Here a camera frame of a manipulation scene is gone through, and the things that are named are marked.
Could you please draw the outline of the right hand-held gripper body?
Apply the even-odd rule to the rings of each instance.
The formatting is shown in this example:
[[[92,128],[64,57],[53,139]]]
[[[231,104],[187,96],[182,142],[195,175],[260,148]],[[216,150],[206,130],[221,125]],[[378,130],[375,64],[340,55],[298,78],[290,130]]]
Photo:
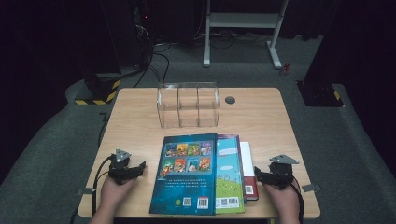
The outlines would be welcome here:
[[[292,165],[299,162],[285,154],[274,156],[270,159],[271,185],[284,189],[294,179]]]

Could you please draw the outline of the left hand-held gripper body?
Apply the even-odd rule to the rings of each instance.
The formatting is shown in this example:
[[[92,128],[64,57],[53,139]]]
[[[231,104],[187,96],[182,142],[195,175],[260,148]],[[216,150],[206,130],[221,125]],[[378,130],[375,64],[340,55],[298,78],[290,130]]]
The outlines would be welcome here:
[[[127,179],[127,171],[129,169],[129,161],[131,154],[119,148],[116,149],[116,153],[112,156],[111,163],[109,165],[108,175],[118,184],[125,184]]]

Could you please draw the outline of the white and red book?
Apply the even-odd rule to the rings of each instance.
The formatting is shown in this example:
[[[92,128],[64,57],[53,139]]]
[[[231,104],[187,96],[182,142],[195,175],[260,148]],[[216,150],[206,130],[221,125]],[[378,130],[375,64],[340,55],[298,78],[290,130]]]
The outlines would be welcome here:
[[[241,142],[240,149],[246,199],[248,201],[258,201],[259,192],[249,142]]]

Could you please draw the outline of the dark blue picture book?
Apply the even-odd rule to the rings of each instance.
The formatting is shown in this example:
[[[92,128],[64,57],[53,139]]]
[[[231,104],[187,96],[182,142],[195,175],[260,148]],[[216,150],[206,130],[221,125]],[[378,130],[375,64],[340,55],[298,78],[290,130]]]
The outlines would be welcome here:
[[[165,136],[149,212],[213,216],[216,148],[215,133]]]

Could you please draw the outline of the clear acrylic book rack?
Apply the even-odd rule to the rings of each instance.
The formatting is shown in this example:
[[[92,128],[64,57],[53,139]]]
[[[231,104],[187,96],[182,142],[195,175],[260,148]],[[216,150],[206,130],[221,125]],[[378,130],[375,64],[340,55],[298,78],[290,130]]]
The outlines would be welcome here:
[[[216,127],[219,110],[216,82],[163,83],[157,89],[162,128]]]

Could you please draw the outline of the person's right hand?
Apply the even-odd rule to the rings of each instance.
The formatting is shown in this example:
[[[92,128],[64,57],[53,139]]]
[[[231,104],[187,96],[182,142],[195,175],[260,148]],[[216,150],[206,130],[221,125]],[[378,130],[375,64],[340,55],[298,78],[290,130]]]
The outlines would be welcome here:
[[[299,217],[300,203],[298,199],[298,194],[292,186],[287,186],[284,189],[277,189],[276,187],[269,185],[263,186],[269,193],[280,217]]]

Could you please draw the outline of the person's left hand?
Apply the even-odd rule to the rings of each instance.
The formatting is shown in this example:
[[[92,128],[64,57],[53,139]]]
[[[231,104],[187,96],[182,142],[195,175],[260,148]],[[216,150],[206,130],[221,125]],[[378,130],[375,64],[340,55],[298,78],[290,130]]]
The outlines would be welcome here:
[[[113,217],[133,188],[134,182],[135,179],[131,179],[119,185],[113,178],[107,177],[101,189],[101,202],[97,212]]]

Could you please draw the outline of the black yellow striped stand base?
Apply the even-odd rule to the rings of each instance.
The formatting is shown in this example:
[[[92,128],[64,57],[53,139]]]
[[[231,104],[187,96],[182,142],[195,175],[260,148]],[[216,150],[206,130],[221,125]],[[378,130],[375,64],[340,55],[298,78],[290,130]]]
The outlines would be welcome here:
[[[119,85],[119,79],[102,80],[98,76],[85,79],[75,96],[75,103],[77,105],[110,104],[116,95]]]
[[[332,85],[321,86],[315,83],[298,81],[297,87],[306,106],[343,107],[338,91]]]

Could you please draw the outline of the black computer tower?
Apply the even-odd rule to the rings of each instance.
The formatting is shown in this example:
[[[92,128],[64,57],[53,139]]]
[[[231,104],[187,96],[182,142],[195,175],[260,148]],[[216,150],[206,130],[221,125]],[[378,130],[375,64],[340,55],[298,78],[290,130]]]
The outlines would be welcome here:
[[[100,0],[118,68],[133,71],[148,66],[151,43],[135,22],[134,0]]]

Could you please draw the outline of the white desk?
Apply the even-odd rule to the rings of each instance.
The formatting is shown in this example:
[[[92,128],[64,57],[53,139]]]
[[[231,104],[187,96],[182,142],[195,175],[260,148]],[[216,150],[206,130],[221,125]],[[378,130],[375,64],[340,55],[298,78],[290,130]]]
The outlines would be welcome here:
[[[276,41],[285,17],[289,0],[282,0],[278,13],[225,13],[212,12],[211,0],[206,0],[205,45],[203,67],[210,66],[210,29],[211,28],[257,28],[272,29],[273,35],[266,42],[275,69],[283,67],[276,52]]]

